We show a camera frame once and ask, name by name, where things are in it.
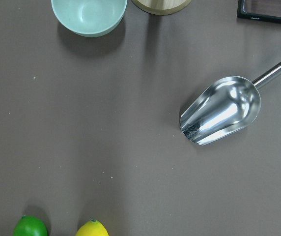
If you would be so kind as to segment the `steel ice scoop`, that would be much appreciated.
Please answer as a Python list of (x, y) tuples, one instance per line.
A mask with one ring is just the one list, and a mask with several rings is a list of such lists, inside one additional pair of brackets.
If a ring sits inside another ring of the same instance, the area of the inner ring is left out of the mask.
[(281, 62), (253, 81), (241, 76), (217, 80), (182, 113), (182, 133), (204, 146), (249, 126), (260, 112), (258, 90), (279, 75)]

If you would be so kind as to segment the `wooden cup stand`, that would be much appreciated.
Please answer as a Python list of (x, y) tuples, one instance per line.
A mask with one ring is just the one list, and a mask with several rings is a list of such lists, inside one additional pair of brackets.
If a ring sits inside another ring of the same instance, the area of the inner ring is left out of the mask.
[(154, 15), (170, 15), (187, 7), (191, 0), (132, 0), (139, 9)]

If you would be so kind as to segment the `mint green bowl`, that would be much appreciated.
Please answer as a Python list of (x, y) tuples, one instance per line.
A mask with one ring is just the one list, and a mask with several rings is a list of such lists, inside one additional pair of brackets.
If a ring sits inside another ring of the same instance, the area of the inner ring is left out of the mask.
[(123, 19), (126, 0), (53, 0), (53, 12), (68, 30), (84, 37), (99, 37)]

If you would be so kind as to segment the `whole yellow lemon far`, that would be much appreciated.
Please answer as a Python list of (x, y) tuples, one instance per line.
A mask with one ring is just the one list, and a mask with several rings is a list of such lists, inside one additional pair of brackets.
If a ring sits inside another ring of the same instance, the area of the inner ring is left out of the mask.
[(91, 219), (77, 230), (75, 236), (109, 236), (109, 233), (100, 221)]

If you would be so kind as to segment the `green lime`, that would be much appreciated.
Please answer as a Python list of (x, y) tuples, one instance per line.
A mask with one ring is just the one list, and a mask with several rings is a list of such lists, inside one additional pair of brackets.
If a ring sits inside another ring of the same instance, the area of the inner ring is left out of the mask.
[(34, 216), (23, 215), (13, 230), (14, 236), (47, 236), (45, 223)]

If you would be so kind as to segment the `black framed tray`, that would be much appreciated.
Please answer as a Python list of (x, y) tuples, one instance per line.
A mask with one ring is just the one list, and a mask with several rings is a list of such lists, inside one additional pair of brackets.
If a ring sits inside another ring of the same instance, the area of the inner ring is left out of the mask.
[(281, 0), (239, 0), (237, 17), (281, 24)]

